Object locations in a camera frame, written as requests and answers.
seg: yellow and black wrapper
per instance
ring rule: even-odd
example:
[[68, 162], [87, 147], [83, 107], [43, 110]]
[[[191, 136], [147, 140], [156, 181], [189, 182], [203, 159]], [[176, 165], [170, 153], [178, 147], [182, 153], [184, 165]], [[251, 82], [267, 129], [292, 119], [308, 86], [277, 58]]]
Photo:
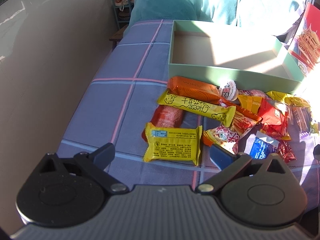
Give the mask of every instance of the yellow and black wrapper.
[[169, 160], [193, 161], [198, 166], [200, 156], [200, 138], [202, 126], [196, 129], [155, 127], [146, 124], [148, 149], [143, 161]]
[[222, 124], [226, 127], [230, 126], [236, 112], [235, 106], [216, 106], [196, 99], [170, 94], [169, 90], [166, 90], [158, 98], [157, 102], [159, 105], [172, 106], [194, 114], [215, 119], [222, 122]]

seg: blue snack package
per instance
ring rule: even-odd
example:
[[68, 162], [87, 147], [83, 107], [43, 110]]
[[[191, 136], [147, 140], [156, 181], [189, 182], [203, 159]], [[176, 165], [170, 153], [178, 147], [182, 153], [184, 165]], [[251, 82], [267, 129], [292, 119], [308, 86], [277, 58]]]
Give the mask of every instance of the blue snack package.
[[264, 142], [260, 138], [255, 138], [249, 155], [253, 159], [264, 159], [269, 153], [272, 153], [273, 150], [274, 147], [271, 144]]

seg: plaid bedsheet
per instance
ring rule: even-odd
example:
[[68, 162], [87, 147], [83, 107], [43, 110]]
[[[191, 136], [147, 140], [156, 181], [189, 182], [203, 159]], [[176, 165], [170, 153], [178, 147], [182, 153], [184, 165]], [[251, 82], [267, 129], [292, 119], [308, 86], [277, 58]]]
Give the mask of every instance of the plaid bedsheet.
[[[171, 20], [136, 23], [101, 66], [83, 96], [58, 149], [60, 157], [80, 151], [92, 152], [107, 142], [116, 146], [116, 157], [105, 169], [132, 188], [135, 184], [188, 184], [195, 188], [219, 172], [210, 161], [209, 148], [202, 146], [201, 165], [192, 162], [152, 161], [142, 157], [147, 143], [141, 138], [146, 122], [166, 88]], [[218, 125], [215, 120], [186, 113], [182, 127], [204, 130]], [[308, 195], [308, 210], [319, 205], [319, 162], [313, 148], [319, 139], [299, 139], [296, 125], [289, 125], [290, 142], [297, 160], [289, 163]], [[250, 152], [256, 129], [242, 139], [239, 150]]]

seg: open cardboard box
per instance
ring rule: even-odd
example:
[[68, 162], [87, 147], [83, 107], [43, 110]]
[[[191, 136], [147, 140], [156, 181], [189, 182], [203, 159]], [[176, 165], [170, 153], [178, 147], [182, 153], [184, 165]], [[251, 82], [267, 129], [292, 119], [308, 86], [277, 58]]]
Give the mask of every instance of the open cardboard box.
[[214, 85], [234, 80], [238, 89], [294, 94], [304, 78], [281, 42], [230, 25], [174, 20], [169, 78], [182, 76]]

